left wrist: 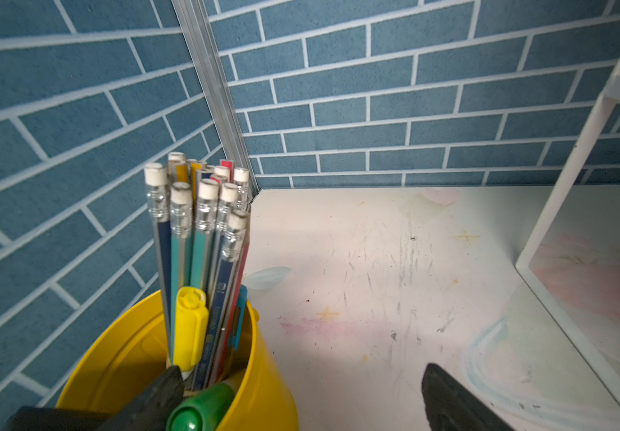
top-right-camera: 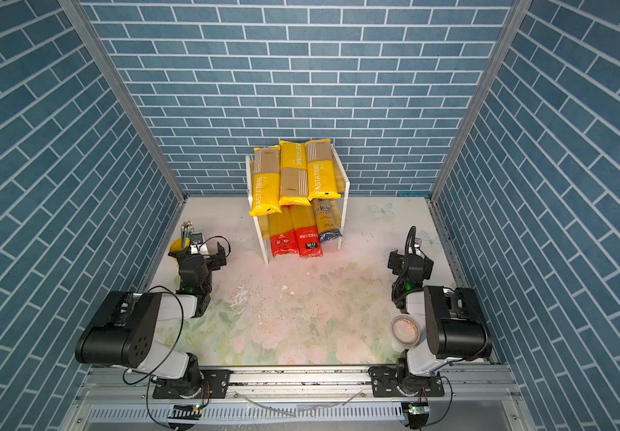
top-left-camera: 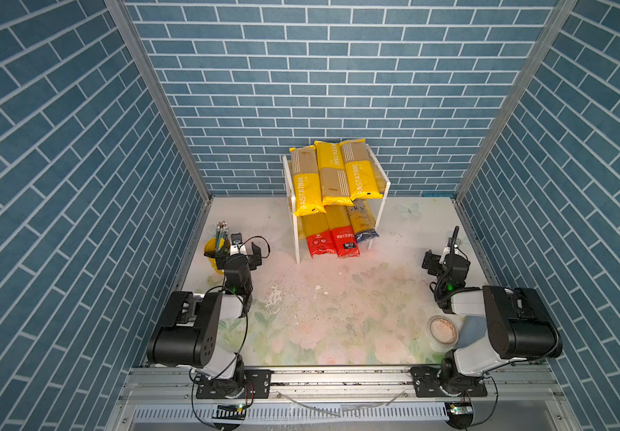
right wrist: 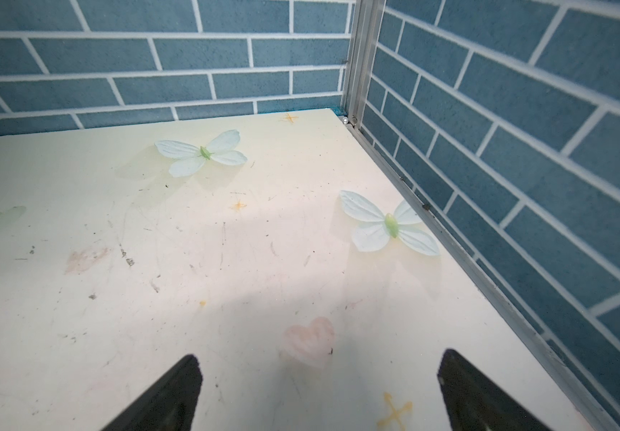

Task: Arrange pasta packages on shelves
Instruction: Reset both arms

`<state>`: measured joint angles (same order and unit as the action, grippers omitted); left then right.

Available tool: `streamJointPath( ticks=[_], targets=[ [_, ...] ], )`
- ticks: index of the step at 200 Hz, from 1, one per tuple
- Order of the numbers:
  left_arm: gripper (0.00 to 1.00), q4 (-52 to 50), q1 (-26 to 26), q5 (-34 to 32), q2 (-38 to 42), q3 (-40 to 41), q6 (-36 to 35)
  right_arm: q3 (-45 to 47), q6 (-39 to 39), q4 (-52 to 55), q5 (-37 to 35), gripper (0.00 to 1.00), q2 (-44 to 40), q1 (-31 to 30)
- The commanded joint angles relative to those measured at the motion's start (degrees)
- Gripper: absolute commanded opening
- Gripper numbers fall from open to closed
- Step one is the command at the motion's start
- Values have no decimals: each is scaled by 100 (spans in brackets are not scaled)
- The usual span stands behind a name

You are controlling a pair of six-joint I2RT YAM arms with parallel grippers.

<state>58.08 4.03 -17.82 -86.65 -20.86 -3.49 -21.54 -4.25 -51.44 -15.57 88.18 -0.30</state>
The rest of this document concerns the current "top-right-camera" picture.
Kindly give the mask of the red yellow spaghetti package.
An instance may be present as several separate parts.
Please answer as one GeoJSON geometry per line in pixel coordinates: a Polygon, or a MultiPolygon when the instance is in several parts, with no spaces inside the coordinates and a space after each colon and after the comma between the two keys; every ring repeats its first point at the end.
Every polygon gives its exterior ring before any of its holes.
{"type": "Polygon", "coordinates": [[[299,252],[291,206],[282,206],[280,212],[268,216],[270,249],[273,258],[299,252]]]}

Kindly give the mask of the yellow Pastatime pasta package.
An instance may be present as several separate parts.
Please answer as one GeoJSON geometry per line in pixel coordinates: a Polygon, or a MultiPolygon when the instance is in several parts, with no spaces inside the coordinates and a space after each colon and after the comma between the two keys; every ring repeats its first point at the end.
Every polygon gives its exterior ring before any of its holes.
{"type": "Polygon", "coordinates": [[[280,213],[280,146],[255,148],[252,162],[252,206],[250,215],[280,213]]]}
{"type": "Polygon", "coordinates": [[[306,170],[308,175],[308,199],[339,199],[333,167],[332,145],[329,139],[308,141],[306,170]]]}

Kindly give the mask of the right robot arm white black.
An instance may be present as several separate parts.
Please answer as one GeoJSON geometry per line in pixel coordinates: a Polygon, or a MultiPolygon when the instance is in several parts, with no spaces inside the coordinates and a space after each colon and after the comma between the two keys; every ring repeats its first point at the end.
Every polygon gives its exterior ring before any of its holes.
{"type": "Polygon", "coordinates": [[[387,269],[396,276],[392,302],[401,312],[390,332],[404,350],[394,365],[369,368],[376,398],[442,397],[444,368],[491,355],[492,336],[477,294],[467,287],[429,286],[433,267],[415,247],[389,255],[387,269]]]}

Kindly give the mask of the blue spaghetti package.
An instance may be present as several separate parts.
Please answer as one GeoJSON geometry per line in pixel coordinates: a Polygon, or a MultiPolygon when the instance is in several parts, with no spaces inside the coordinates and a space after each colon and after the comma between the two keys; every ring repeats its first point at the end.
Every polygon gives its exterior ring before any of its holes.
{"type": "Polygon", "coordinates": [[[336,200],[314,199],[312,205],[320,242],[325,244],[342,237],[336,200]]]}

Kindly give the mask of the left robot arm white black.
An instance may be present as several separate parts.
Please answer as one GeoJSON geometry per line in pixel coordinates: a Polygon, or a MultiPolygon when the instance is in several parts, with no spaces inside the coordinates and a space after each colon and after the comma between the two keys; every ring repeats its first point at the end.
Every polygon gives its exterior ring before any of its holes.
{"type": "Polygon", "coordinates": [[[160,321],[178,324],[177,338],[188,319],[204,316],[213,291],[212,274],[226,265],[229,245],[190,244],[169,256],[178,264],[180,285],[172,290],[152,287],[142,294],[111,291],[92,317],[75,347],[75,359],[92,366],[120,366],[139,373],[137,385],[153,382],[157,399],[223,399],[229,370],[203,370],[196,355],[182,353],[155,341],[160,321]]]}

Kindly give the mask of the plain yellow pasta package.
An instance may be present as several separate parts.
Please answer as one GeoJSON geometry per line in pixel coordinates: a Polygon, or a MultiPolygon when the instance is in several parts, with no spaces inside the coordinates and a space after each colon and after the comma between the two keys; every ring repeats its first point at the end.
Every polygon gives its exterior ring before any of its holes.
{"type": "Polygon", "coordinates": [[[310,206],[304,144],[280,141],[279,146],[279,204],[281,206],[310,206]]]}

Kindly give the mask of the red labelled spaghetti package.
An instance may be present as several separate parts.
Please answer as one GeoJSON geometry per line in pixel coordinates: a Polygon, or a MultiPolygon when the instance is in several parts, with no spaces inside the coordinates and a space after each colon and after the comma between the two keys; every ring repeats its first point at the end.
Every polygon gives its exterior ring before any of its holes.
{"type": "Polygon", "coordinates": [[[291,206],[295,238],[297,239],[298,254],[301,258],[322,257],[322,246],[311,206],[291,206]]]}

